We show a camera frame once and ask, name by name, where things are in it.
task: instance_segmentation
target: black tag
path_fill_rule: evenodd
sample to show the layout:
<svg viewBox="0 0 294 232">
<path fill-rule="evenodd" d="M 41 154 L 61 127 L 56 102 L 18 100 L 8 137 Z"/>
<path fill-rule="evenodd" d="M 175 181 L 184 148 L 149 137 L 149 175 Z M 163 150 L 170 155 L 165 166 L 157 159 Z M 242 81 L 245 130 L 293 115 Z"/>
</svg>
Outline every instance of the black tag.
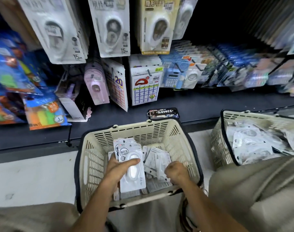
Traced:
<svg viewBox="0 0 294 232">
<path fill-rule="evenodd" d="M 150 109 L 147 112 L 149 119 L 157 120 L 162 118 L 177 118 L 179 119 L 178 110 L 176 107 L 173 108 L 163 108 L 163 109 Z"/>
</svg>

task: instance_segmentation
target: number 20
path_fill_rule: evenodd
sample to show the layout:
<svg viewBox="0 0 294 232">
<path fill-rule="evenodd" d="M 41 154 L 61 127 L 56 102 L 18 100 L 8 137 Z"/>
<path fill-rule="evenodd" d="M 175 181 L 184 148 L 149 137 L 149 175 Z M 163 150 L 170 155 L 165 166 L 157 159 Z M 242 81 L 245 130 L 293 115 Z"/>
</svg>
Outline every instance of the number 20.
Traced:
<svg viewBox="0 0 294 232">
<path fill-rule="evenodd" d="M 121 78 L 118 78 L 118 76 L 115 76 L 115 78 L 116 78 L 115 82 L 116 82 L 117 84 L 119 84 L 120 86 L 122 86 L 122 85 L 123 85 L 123 83 L 122 83 L 122 79 L 121 79 Z"/>
</svg>

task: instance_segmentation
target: hand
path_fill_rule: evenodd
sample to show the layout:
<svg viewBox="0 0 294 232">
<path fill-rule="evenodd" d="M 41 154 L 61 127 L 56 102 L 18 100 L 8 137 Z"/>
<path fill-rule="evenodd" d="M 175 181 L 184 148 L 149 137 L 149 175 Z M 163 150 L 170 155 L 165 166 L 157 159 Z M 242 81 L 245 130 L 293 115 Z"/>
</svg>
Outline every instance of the hand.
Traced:
<svg viewBox="0 0 294 232">
<path fill-rule="evenodd" d="M 166 167 L 164 173 L 168 178 L 171 179 L 171 183 L 180 187 L 183 183 L 186 183 L 188 180 L 190 180 L 188 170 L 182 163 L 178 161 L 170 163 Z"/>
<path fill-rule="evenodd" d="M 139 162 L 140 159 L 131 159 L 119 163 L 118 160 L 116 160 L 115 154 L 113 153 L 110 157 L 110 160 L 108 161 L 106 173 L 101 181 L 101 184 L 106 185 L 106 187 L 111 190 L 112 195 L 117 190 L 117 184 L 123 175 L 126 174 L 128 168 L 133 165 L 137 165 Z"/>
</svg>

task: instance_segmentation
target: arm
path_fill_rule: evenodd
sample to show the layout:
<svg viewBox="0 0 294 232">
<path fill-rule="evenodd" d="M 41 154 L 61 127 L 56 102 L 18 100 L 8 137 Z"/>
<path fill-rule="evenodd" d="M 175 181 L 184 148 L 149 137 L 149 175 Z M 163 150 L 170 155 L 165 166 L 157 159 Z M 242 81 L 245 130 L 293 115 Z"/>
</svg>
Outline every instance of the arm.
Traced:
<svg viewBox="0 0 294 232">
<path fill-rule="evenodd" d="M 204 193 L 191 181 L 187 169 L 180 162 L 174 161 L 165 169 L 165 174 L 172 183 L 179 185 L 188 200 L 195 215 L 199 229 L 202 232 L 244 232 L 247 231 L 229 214 L 221 211 Z"/>
<path fill-rule="evenodd" d="M 109 204 L 113 193 L 117 190 L 118 182 L 123 175 L 125 175 L 130 166 L 137 165 L 139 162 L 140 159 L 132 159 L 119 163 L 114 154 L 111 156 L 104 178 L 95 190 L 82 214 L 71 228 L 71 232 L 103 231 Z"/>
</svg>

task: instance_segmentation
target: shopping basket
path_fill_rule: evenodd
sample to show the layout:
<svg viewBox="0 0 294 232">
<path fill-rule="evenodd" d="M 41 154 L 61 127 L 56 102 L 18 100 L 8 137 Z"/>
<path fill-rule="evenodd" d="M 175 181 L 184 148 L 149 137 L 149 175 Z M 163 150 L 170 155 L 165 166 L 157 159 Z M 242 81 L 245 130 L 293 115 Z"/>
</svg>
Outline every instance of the shopping basket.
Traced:
<svg viewBox="0 0 294 232">
<path fill-rule="evenodd" d="M 266 115 L 250 111 L 222 110 L 220 118 L 211 132 L 211 151 L 215 168 L 228 164 L 240 165 L 236 160 L 232 147 L 228 141 L 226 128 L 228 122 L 249 121 L 260 127 L 276 130 L 289 130 L 294 133 L 294 117 Z"/>
<path fill-rule="evenodd" d="M 203 183 L 203 172 L 195 146 L 177 119 L 147 120 L 141 123 L 90 130 L 81 137 L 75 161 L 76 204 L 79 212 L 82 212 L 86 207 L 104 177 L 108 163 L 108 152 L 114 150 L 114 139 L 130 137 L 133 137 L 142 146 L 166 150 L 170 153 L 172 161 L 179 161 L 187 167 L 194 182 L 199 186 Z M 161 199 L 180 192 L 182 190 L 178 186 L 171 186 L 146 195 L 111 201 L 110 211 Z"/>
</svg>

